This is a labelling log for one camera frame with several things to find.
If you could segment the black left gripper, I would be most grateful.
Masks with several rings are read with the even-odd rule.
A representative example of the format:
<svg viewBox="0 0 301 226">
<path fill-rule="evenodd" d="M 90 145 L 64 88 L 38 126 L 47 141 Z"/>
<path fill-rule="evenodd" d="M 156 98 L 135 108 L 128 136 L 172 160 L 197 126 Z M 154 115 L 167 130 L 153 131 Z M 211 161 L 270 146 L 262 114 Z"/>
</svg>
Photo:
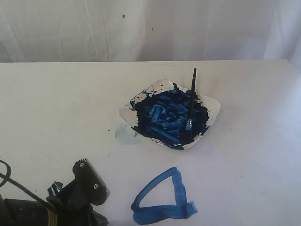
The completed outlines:
<svg viewBox="0 0 301 226">
<path fill-rule="evenodd" d="M 63 187 L 54 182 L 48 189 L 47 201 L 53 204 L 57 214 L 48 210 L 49 226 L 107 226 L 108 219 L 93 210 L 92 205 L 102 205 L 109 197 L 107 186 L 100 182 L 82 190 L 75 180 Z"/>
</svg>

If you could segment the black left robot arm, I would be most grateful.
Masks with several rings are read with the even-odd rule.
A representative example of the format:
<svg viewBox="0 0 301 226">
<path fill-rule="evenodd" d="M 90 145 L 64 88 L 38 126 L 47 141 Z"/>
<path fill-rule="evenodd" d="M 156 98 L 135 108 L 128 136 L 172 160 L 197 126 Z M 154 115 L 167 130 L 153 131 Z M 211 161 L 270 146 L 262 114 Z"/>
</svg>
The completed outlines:
<svg viewBox="0 0 301 226">
<path fill-rule="evenodd" d="M 80 185 L 75 180 L 63 188 L 52 185 L 47 198 L 57 212 L 38 201 L 0 199 L 0 224 L 2 226 L 107 226 L 108 219 L 93 210 L 109 196 L 103 184 Z"/>
</svg>

